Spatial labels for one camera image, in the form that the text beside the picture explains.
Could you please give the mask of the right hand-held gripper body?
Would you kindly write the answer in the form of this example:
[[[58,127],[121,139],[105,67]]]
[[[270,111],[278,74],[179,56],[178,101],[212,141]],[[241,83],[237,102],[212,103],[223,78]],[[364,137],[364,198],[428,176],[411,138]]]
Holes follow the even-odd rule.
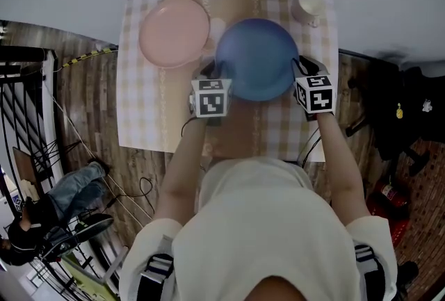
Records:
[[[329,74],[301,76],[294,79],[294,97],[305,112],[306,121],[316,120],[319,113],[333,113],[336,90]]]

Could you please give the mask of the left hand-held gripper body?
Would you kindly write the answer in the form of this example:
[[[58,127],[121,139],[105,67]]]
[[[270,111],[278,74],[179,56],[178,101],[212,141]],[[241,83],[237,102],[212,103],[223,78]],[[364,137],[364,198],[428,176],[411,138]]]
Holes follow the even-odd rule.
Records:
[[[232,100],[231,79],[194,79],[189,95],[192,118],[207,119],[210,127],[219,127],[227,116]]]

